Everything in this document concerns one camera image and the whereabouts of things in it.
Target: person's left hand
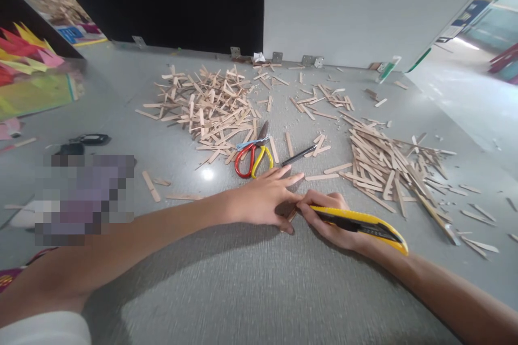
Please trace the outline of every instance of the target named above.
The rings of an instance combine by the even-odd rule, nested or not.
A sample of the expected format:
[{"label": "person's left hand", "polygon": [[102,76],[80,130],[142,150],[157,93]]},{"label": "person's left hand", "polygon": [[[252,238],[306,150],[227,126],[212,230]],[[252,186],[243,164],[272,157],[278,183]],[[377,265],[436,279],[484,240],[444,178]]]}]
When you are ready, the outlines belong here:
[{"label": "person's left hand", "polygon": [[246,185],[229,190],[230,202],[235,211],[233,221],[276,225],[281,231],[293,234],[291,223],[285,217],[275,214],[275,208],[284,201],[297,203],[303,198],[287,189],[304,177],[303,172],[282,179],[290,169],[290,164],[281,169],[273,168]]}]

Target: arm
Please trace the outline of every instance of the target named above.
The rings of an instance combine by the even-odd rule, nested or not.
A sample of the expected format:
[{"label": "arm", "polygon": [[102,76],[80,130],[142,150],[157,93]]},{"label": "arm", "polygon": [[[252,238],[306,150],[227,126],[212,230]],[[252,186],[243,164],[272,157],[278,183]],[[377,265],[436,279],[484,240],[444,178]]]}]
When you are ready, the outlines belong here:
[{"label": "arm", "polygon": [[0,327],[51,311],[81,312],[88,296],[150,254],[196,231],[219,224],[246,222],[293,227],[274,209],[301,196],[286,187],[297,174],[282,176],[291,166],[272,169],[234,190],[159,210],[128,224],[110,225],[110,234],[88,236],[85,246],[60,247],[38,259],[0,294]]},{"label": "arm", "polygon": [[404,256],[380,240],[324,223],[310,204],[349,210],[337,193],[308,191],[297,204],[308,224],[339,247],[372,259],[399,279],[433,313],[469,344],[518,343],[518,313],[465,279],[424,258]]}]

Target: forearm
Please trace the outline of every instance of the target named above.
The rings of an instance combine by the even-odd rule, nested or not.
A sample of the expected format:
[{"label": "forearm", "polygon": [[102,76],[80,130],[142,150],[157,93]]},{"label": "forearm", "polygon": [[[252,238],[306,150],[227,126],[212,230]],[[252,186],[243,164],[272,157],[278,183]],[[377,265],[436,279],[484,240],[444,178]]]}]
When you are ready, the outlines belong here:
[{"label": "forearm", "polygon": [[466,343],[518,343],[518,313],[463,278],[373,238],[357,251],[398,278]]},{"label": "forearm", "polygon": [[[228,192],[223,192],[138,217],[128,224],[111,224],[109,234],[89,236],[85,246],[60,247],[23,271],[0,295],[0,305],[26,303],[37,314],[48,311],[51,303],[46,300],[52,300],[53,308],[80,311],[92,291],[150,254],[198,230],[229,222],[230,201]],[[72,308],[61,307],[61,301]],[[7,317],[0,314],[0,327],[16,321],[16,309]]]}]

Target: finger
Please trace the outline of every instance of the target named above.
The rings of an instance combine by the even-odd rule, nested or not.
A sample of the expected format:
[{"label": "finger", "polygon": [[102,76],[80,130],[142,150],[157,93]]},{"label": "finger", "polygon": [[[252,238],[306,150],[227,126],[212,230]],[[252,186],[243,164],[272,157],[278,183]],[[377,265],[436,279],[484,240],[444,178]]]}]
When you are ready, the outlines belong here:
[{"label": "finger", "polygon": [[272,169],[269,169],[266,172],[263,172],[261,175],[259,175],[256,179],[265,179],[271,176],[273,173],[276,173],[279,169],[277,167],[274,167]]},{"label": "finger", "polygon": [[276,218],[276,225],[280,229],[281,232],[293,234],[293,225],[291,225],[291,222],[289,222],[286,218],[277,216]]},{"label": "finger", "polygon": [[328,197],[331,197],[331,198],[334,198],[334,199],[337,199],[340,201],[341,203],[341,208],[343,208],[344,210],[351,210],[351,208],[349,207],[349,205],[347,204],[347,201],[345,200],[344,196],[340,193],[329,193],[328,194]]},{"label": "finger", "polygon": [[301,210],[302,216],[308,222],[308,224],[314,227],[323,237],[329,238],[333,234],[334,230],[332,225],[323,222],[315,213],[315,211],[307,204],[300,204],[299,209]]},{"label": "finger", "polygon": [[340,206],[340,202],[332,197],[328,197],[326,194],[323,194],[319,191],[308,190],[302,203],[308,205],[319,205],[319,206],[327,206],[328,208],[335,208]]},{"label": "finger", "polygon": [[281,179],[290,169],[291,165],[287,164],[283,168],[278,169],[274,174],[271,174],[270,177],[275,180]]},{"label": "finger", "polygon": [[342,197],[342,194],[337,193],[337,192],[329,193],[328,197],[331,197],[331,198],[334,198],[334,199],[338,199],[340,201],[344,201],[344,197]]},{"label": "finger", "polygon": [[288,202],[291,202],[291,203],[297,203],[297,202],[300,202],[302,201],[304,197],[301,196],[300,194],[296,194],[294,192],[291,192],[289,191],[288,189],[284,189],[284,196],[283,196],[283,201],[288,201]]},{"label": "finger", "polygon": [[299,172],[298,174],[292,175],[288,178],[281,180],[281,183],[283,184],[284,187],[288,187],[288,186],[291,186],[291,185],[297,183],[302,178],[304,178],[304,173]]}]

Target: scissors handle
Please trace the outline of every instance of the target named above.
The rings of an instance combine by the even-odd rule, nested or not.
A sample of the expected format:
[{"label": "scissors handle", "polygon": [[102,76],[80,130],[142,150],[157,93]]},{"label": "scissors handle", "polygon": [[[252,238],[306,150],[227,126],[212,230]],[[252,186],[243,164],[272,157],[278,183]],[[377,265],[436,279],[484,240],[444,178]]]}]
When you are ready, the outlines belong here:
[{"label": "scissors handle", "polygon": [[259,154],[259,157],[255,161],[254,166],[252,167],[252,178],[253,179],[256,178],[255,170],[257,169],[257,166],[259,166],[259,163],[261,163],[261,160],[262,160],[262,158],[264,156],[264,153],[266,153],[268,155],[268,159],[270,160],[270,169],[272,169],[274,167],[274,160],[271,157],[270,150],[266,146],[261,146],[261,153]]},{"label": "scissors handle", "polygon": [[[234,162],[234,168],[236,170],[236,173],[241,177],[241,178],[250,178],[250,176],[252,175],[252,169],[254,167],[254,162],[255,162],[255,149],[256,149],[256,146],[255,144],[249,144],[247,145],[245,148],[243,148],[241,151],[239,151],[237,153],[237,156],[236,156],[236,161]],[[243,154],[246,154],[248,151],[250,150],[250,169],[248,170],[248,172],[246,174],[243,174],[239,171],[239,162],[241,160],[241,156],[243,156]]]}]

